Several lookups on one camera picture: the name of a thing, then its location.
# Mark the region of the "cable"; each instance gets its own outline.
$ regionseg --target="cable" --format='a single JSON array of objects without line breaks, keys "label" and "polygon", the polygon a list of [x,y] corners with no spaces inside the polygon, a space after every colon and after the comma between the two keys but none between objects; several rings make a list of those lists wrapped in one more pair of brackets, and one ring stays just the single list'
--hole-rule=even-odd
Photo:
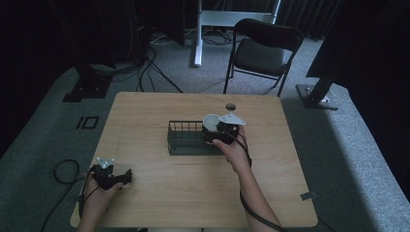
[{"label": "cable", "polygon": [[216,9],[217,9],[217,7],[220,5],[220,2],[221,2],[221,1],[223,1],[223,5],[222,5],[222,9],[221,9],[221,11],[223,11],[223,10],[224,10],[226,1],[225,1],[225,0],[220,0],[220,1],[217,3],[217,5],[214,7],[214,9],[213,9],[212,11],[214,11],[214,10],[216,10]]},{"label": "cable", "polygon": [[154,61],[150,60],[150,58],[147,57],[147,59],[149,61],[151,61],[151,64],[154,65],[154,67],[156,68],[156,70],[163,76],[163,78],[165,78],[172,86],[175,87],[175,89],[178,90],[178,92],[183,93],[183,91],[171,80],[169,79],[168,76],[166,76],[161,70],[160,68],[158,68],[158,66],[154,63]]},{"label": "cable", "polygon": [[84,202],[83,202],[83,204],[85,204],[85,202],[88,200],[88,197],[90,197],[97,189],[99,189],[100,188],[100,186],[97,186],[96,188],[94,188],[91,192],[90,192],[90,194],[88,194],[87,195],[87,197],[85,197],[85,200],[84,200]]},{"label": "cable", "polygon": [[93,68],[93,70],[97,73],[97,74],[107,74],[107,75],[116,75],[116,74],[128,74],[128,73],[134,73],[136,69],[141,67],[141,61],[139,60],[134,60],[132,62],[132,64],[130,64],[129,66],[126,66],[122,69],[119,70],[110,70],[110,71],[104,71],[104,70],[100,70],[98,68]]},{"label": "cable", "polygon": [[[162,39],[167,39],[168,41],[166,43],[157,43],[157,41],[162,40]],[[156,39],[153,39],[152,41],[150,41],[150,44],[155,44],[155,45],[167,45],[167,44],[172,44],[172,43],[174,43],[174,41],[171,40],[166,35],[161,35],[157,37]]]},{"label": "cable", "polygon": [[334,230],[334,229],[332,228],[332,226],[330,226],[328,223],[326,223],[326,221],[324,221],[322,218],[320,218],[320,217],[317,217],[317,218],[318,218],[319,221],[322,222],[326,227],[328,227],[328,229],[329,229],[330,231],[336,232],[336,230]]},{"label": "cable", "polygon": [[[57,171],[58,168],[61,166],[61,164],[66,163],[66,162],[72,162],[75,164],[75,176],[73,176],[73,179],[71,181],[62,181],[58,178],[57,176]],[[64,193],[64,195],[60,198],[60,200],[54,205],[54,207],[51,209],[50,213],[48,214],[48,216],[45,218],[42,229],[40,231],[44,231],[45,230],[45,226],[48,223],[48,220],[50,219],[51,215],[54,213],[54,211],[57,209],[57,207],[61,204],[61,202],[64,200],[64,198],[67,196],[67,194],[69,194],[70,190],[72,189],[73,185],[75,183],[77,183],[78,181],[81,181],[83,178],[78,178],[78,174],[79,174],[79,164],[77,161],[73,160],[73,159],[65,159],[63,161],[58,162],[57,164],[55,164],[54,166],[54,171],[53,171],[53,176],[54,179],[62,184],[62,185],[70,185],[70,187],[66,190],[66,192]]]},{"label": "cable", "polygon": [[[150,59],[150,58],[148,58],[148,56],[145,57],[145,59],[148,60],[148,65],[144,68],[144,70],[142,71],[141,75],[138,77],[138,85],[136,86],[136,90],[135,90],[135,91],[137,92],[137,91],[138,91],[138,88],[140,87],[140,88],[141,88],[141,91],[142,91],[142,92],[145,92],[145,90],[144,90],[144,88],[143,88],[143,86],[142,86],[142,77],[143,77],[143,75],[145,74],[145,72],[148,70],[148,68],[150,68],[150,67],[153,65],[153,66],[155,67],[156,71],[159,72],[159,73],[162,75],[162,77],[165,78],[175,89],[177,89],[179,93],[183,93],[183,91],[182,91],[168,76],[166,76],[166,75],[161,71],[161,69],[154,63],[155,59],[157,58],[157,52],[156,52],[156,50],[155,50],[154,48],[152,48],[151,46],[149,46],[149,48],[154,52],[154,58],[153,58],[153,59]],[[153,85],[153,88],[154,88],[154,90],[155,90],[154,82],[153,82],[152,78],[151,78],[151,84]]]},{"label": "cable", "polygon": [[232,38],[231,38],[228,34],[222,33],[222,32],[220,32],[220,31],[217,31],[217,34],[223,38],[223,42],[216,42],[216,41],[209,40],[209,39],[205,39],[205,38],[203,38],[202,40],[203,40],[206,44],[212,44],[212,45],[227,45],[227,44],[232,44]]},{"label": "cable", "polygon": [[78,214],[79,214],[80,218],[82,216],[82,209],[84,208],[85,201],[87,200],[87,199],[84,200],[84,196],[85,196],[85,192],[88,188],[88,180],[90,178],[90,174],[91,174],[91,168],[87,172],[87,176],[85,177],[84,184],[82,185],[81,194],[79,195],[79,198],[78,198]]},{"label": "cable", "polygon": [[244,12],[247,11],[247,0],[242,1],[242,6],[244,7]]},{"label": "cable", "polygon": [[135,72],[135,73],[133,73],[133,74],[130,74],[130,76],[127,76],[127,77],[125,77],[125,78],[123,78],[123,79],[113,79],[113,80],[111,80],[111,82],[112,82],[112,83],[118,83],[118,82],[122,82],[122,81],[125,81],[125,80],[128,80],[128,79],[131,79],[131,78],[133,78],[134,76],[138,75],[140,71],[141,71],[141,70],[138,70],[137,72]]},{"label": "cable", "polygon": [[[247,156],[248,156],[249,166],[252,167],[252,159],[251,159],[250,156],[249,156],[248,144],[247,144],[247,141],[245,140],[244,136],[238,133],[238,134],[244,139],[245,145],[244,145],[241,141],[239,141],[238,138],[236,138],[235,136],[233,136],[228,130],[226,130],[225,127],[223,127],[223,131],[226,132],[226,134],[228,134],[231,138],[233,138],[233,139],[244,149],[245,153],[246,153]],[[269,227],[271,227],[271,228],[273,228],[273,229],[276,229],[276,230],[279,231],[279,232],[285,232],[285,231],[286,231],[286,230],[283,229],[282,227],[280,227],[280,226],[274,224],[274,223],[271,222],[271,221],[268,221],[267,219],[265,219],[265,218],[259,216],[257,213],[255,213],[255,212],[249,207],[247,201],[245,200],[244,196],[242,195],[242,193],[241,193],[240,191],[239,191],[239,196],[240,196],[240,198],[241,198],[241,203],[242,203],[242,205],[244,206],[245,210],[246,210],[251,216],[253,216],[253,217],[256,218],[257,220],[259,220],[260,222],[264,223],[265,225],[267,225],[267,226],[269,226]]]},{"label": "cable", "polygon": [[151,76],[151,69],[152,68],[150,67],[150,69],[148,70],[148,77],[150,78],[151,86],[153,87],[153,92],[155,93],[156,89],[155,89],[155,84],[154,84],[153,77]]}]

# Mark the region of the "black curtain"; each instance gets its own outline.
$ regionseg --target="black curtain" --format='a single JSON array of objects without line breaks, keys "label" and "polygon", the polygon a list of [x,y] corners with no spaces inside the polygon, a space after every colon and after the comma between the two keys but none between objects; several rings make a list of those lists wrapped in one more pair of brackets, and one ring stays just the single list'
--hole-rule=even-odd
[{"label": "black curtain", "polygon": [[408,199],[409,15],[406,0],[346,0],[307,73],[348,89]]},{"label": "black curtain", "polygon": [[71,67],[45,0],[0,1],[0,158],[54,80]]},{"label": "black curtain", "polygon": [[328,34],[343,0],[281,0],[276,24],[321,40]]}]

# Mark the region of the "metal basket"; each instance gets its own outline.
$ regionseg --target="metal basket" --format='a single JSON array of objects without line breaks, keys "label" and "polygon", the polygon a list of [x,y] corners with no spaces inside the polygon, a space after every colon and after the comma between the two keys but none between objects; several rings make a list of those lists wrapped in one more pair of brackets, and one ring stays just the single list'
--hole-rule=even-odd
[{"label": "metal basket", "polygon": [[169,155],[223,155],[223,152],[204,141],[202,121],[169,121]]}]

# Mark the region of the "chair leg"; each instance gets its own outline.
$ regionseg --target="chair leg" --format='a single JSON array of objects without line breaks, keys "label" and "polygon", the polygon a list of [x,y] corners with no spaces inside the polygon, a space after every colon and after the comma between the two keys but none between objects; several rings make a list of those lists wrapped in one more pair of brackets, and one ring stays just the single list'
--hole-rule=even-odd
[{"label": "chair leg", "polygon": [[232,77],[233,77],[233,67],[232,67],[231,62],[229,61],[228,71],[226,72],[225,86],[223,87],[224,94],[226,94],[226,89],[228,88],[228,80]]},{"label": "chair leg", "polygon": [[287,73],[288,73],[288,71],[286,71],[286,73],[283,75],[282,82],[281,82],[281,84],[280,84],[280,87],[279,87],[279,90],[278,90],[278,94],[277,94],[278,97],[280,97],[281,90],[283,89],[284,82],[286,81]]},{"label": "chair leg", "polygon": [[282,76],[278,77],[277,81],[274,84],[274,87],[272,87],[273,89],[277,88],[278,83],[280,82],[281,78],[282,78]]}]

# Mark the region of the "person's arm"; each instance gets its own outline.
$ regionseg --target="person's arm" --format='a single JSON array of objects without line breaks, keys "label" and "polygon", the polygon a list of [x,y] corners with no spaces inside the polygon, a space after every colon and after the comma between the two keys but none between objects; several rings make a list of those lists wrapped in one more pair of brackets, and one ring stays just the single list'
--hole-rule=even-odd
[{"label": "person's arm", "polygon": [[[238,140],[241,143],[245,144],[245,131],[243,127],[240,127],[239,134],[241,134],[242,136],[238,135]],[[236,141],[234,141],[230,145],[227,145],[217,139],[215,139],[213,142],[225,153],[226,158],[232,165],[233,170],[238,174],[241,193],[248,206],[262,218],[265,218],[268,221],[281,226],[278,217],[269,206],[262,193],[262,190],[257,184],[257,181],[250,169],[248,156],[245,150]],[[259,220],[251,216],[247,211],[246,214],[250,231],[277,231],[260,222]]]},{"label": "person's arm", "polygon": [[115,194],[123,186],[117,183],[109,190],[100,188],[94,178],[88,180],[85,198],[89,195],[82,208],[81,221],[77,227],[77,232],[94,232],[97,229],[100,218],[108,209],[109,203]]}]

